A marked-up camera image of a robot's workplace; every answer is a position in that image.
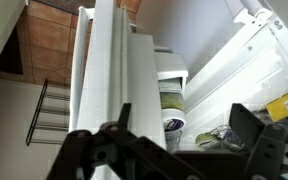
brown tile wall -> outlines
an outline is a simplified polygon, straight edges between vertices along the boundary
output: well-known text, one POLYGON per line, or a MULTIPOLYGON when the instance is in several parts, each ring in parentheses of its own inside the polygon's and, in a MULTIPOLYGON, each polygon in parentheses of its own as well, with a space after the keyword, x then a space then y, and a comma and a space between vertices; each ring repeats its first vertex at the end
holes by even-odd
MULTIPOLYGON (((119 7, 127 7, 133 21, 140 3, 117 0, 119 7)), ((43 84, 45 78, 70 83, 77 20, 78 16, 31 1, 16 25, 24 74, 0 72, 0 78, 34 84, 43 84)), ((88 26, 85 62, 91 29, 92 22, 88 26)))

yellow package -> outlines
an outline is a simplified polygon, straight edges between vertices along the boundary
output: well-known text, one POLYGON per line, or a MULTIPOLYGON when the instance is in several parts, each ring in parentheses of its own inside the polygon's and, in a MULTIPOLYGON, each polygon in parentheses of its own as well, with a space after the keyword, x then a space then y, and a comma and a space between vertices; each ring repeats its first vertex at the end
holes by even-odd
POLYGON ((267 111, 274 122, 288 116, 288 94, 266 105, 267 111))

yellow box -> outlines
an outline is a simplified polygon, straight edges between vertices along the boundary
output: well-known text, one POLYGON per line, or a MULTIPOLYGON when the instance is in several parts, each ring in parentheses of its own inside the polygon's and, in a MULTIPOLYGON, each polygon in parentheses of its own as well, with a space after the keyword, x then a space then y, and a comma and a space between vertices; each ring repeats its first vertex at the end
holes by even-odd
POLYGON ((274 122, 282 120, 283 118, 287 117, 288 94, 266 105, 266 109, 274 122))

black metal rack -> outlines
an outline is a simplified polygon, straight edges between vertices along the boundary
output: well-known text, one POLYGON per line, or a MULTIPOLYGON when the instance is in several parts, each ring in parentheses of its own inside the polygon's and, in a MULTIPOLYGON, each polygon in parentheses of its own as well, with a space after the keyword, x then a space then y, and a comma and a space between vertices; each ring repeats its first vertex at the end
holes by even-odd
POLYGON ((63 115, 63 116, 69 116, 70 115, 70 112, 65 111, 65 110, 50 109, 50 108, 42 107, 44 98, 63 100, 63 101, 69 101, 70 100, 70 97, 59 96, 56 94, 47 93, 47 88, 49 86, 56 87, 56 88, 63 88, 63 89, 69 89, 70 88, 70 85, 56 83, 56 82, 50 82, 47 79, 45 79, 45 82, 44 82, 44 85, 42 88, 42 92, 41 92, 41 95, 40 95, 39 101, 37 103, 36 110, 35 110, 31 125, 30 125, 30 129, 29 129, 27 136, 26 136, 26 145, 27 146, 29 146, 31 143, 41 143, 41 144, 62 144, 63 143, 62 141, 32 139, 35 129, 68 132, 68 126, 65 126, 65 123, 63 125, 56 125, 56 124, 38 122, 38 118, 39 118, 40 113, 63 115))

black plastic object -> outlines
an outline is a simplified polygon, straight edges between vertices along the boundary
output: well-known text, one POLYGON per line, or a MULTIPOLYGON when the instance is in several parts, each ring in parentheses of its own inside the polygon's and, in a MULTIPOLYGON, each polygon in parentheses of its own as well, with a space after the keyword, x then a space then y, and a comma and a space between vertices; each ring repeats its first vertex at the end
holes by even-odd
POLYGON ((254 147, 258 136, 265 127, 265 124, 242 104, 232 105, 229 125, 241 138, 248 151, 254 147))

